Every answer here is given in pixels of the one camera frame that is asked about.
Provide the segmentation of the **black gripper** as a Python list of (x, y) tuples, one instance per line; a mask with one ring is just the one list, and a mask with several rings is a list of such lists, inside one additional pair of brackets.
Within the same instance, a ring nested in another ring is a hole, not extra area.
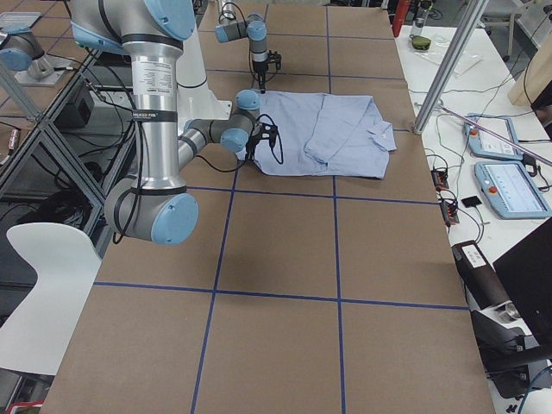
[(268, 141), (271, 149), (274, 149), (278, 137), (278, 127), (274, 124), (258, 122), (246, 144), (245, 161), (253, 160), (253, 152), (261, 141)]
[(259, 83), (260, 93), (266, 93), (267, 72), (270, 67), (275, 72), (281, 69), (282, 56), (277, 51), (268, 50), (263, 53), (252, 53), (254, 80)]

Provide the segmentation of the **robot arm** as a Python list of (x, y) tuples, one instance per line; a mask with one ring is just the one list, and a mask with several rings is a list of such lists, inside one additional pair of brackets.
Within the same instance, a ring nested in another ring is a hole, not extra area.
[(234, 1), (217, 1), (218, 24), (215, 35), (220, 43), (248, 40), (249, 71), (261, 94), (267, 82), (281, 70), (282, 56), (267, 44), (267, 26), (257, 13), (245, 16)]
[(75, 1), (70, 9), (79, 45), (131, 60), (138, 172), (110, 191), (106, 221), (118, 235), (179, 244), (198, 220), (181, 169), (211, 143), (252, 156), (260, 141), (276, 142), (277, 127), (261, 120), (255, 91), (234, 102), (211, 93), (191, 2)]

